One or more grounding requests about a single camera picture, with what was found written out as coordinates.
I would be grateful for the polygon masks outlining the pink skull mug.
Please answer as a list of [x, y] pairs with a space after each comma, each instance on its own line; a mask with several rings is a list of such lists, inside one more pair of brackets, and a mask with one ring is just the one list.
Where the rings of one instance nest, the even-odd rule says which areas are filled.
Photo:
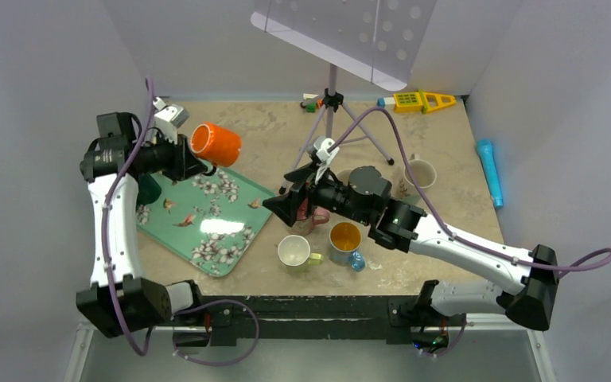
[[316, 226], [326, 224], [330, 220], [330, 212], [321, 207], [315, 207], [308, 215], [308, 201], [304, 201], [298, 209], [296, 222], [287, 229], [291, 235], [307, 236]]

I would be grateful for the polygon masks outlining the orange mug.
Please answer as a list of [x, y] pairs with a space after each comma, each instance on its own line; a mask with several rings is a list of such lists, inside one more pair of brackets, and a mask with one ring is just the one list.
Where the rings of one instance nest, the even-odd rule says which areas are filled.
[[214, 123], [202, 123], [193, 130], [189, 148], [197, 158], [214, 166], [230, 167], [240, 155], [242, 140], [234, 131]]

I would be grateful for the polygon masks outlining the lime green mug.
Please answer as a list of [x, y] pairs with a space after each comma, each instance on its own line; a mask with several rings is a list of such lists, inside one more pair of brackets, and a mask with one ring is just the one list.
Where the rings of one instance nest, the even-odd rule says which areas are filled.
[[285, 271], [295, 275], [307, 271], [312, 266], [320, 265], [324, 261], [324, 256], [313, 252], [309, 241], [304, 236], [284, 237], [277, 246], [277, 253]]

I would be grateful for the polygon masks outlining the blue butterfly mug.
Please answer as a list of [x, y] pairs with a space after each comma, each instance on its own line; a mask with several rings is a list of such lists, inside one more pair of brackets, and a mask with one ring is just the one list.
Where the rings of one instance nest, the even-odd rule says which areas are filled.
[[362, 235], [357, 226], [349, 222], [336, 223], [329, 231], [327, 256], [335, 264], [361, 272], [366, 267], [360, 253], [361, 243]]

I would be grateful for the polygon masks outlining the cream coral shell mug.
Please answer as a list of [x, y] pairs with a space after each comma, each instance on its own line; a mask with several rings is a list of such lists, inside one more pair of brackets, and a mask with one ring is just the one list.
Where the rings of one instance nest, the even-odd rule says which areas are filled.
[[416, 189], [413, 180], [426, 192], [437, 180], [437, 173], [432, 164], [423, 160], [417, 154], [408, 157], [409, 166], [401, 165], [393, 173], [392, 195], [408, 204], [416, 205], [422, 196]]

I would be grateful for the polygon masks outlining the cream dragon mug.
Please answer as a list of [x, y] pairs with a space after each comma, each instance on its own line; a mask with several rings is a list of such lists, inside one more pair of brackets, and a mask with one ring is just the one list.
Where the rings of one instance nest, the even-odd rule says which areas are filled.
[[350, 181], [351, 174], [352, 174], [352, 169], [346, 169], [346, 170], [341, 170], [337, 172], [336, 177], [342, 185], [350, 186], [351, 185], [351, 181]]

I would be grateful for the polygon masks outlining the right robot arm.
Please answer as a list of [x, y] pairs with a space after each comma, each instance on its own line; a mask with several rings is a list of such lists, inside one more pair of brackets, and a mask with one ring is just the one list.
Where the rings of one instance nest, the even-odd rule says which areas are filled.
[[546, 331], [551, 324], [559, 280], [557, 255], [539, 244], [531, 250], [508, 247], [440, 225], [436, 216], [391, 195], [391, 183], [373, 166], [354, 169], [342, 182], [331, 170], [317, 181], [316, 166], [287, 174], [292, 187], [262, 205], [291, 227], [298, 210], [322, 207], [369, 228], [379, 246], [450, 263], [483, 278], [481, 283], [425, 283], [415, 302], [417, 318], [469, 313], [503, 314], [527, 329]]

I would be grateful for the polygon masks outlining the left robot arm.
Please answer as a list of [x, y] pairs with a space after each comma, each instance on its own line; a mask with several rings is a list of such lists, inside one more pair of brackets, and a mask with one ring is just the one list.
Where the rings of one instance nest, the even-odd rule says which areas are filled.
[[205, 315], [192, 280], [162, 285], [146, 279], [138, 254], [139, 181], [161, 173], [172, 181], [208, 175], [209, 169], [179, 134], [174, 142], [145, 143], [146, 129], [130, 112], [98, 115], [99, 137], [80, 163], [95, 219], [90, 286], [76, 294], [76, 307], [105, 337], [162, 325], [173, 315], [196, 325]]

